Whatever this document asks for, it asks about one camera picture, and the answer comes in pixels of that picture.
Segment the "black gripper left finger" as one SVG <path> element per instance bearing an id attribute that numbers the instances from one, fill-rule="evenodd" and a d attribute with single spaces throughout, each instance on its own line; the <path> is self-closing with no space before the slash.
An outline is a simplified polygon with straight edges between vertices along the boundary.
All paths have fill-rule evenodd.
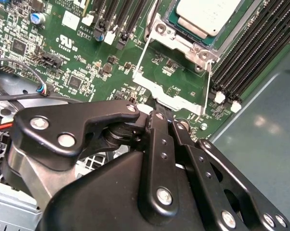
<path id="1" fill-rule="evenodd" d="M 149 113 L 126 100 L 26 108 L 10 130 L 5 180 L 45 212 L 64 187 L 149 145 L 153 125 L 169 125 L 165 106 Z"/>

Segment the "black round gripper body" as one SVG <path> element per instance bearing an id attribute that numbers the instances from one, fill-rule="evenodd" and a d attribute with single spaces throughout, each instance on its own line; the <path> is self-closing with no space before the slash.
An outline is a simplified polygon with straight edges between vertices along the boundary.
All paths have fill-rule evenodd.
<path id="1" fill-rule="evenodd" d="M 153 125 L 149 145 L 64 187 L 49 202 L 40 231 L 169 231 L 179 216 L 174 139 Z"/>

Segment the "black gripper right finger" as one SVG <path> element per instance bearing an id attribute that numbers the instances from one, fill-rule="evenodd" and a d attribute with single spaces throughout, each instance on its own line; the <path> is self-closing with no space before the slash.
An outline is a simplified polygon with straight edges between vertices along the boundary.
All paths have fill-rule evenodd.
<path id="1" fill-rule="evenodd" d="M 170 231 L 290 231 L 290 222 L 210 141 L 193 141 L 168 113 L 180 211 Z"/>

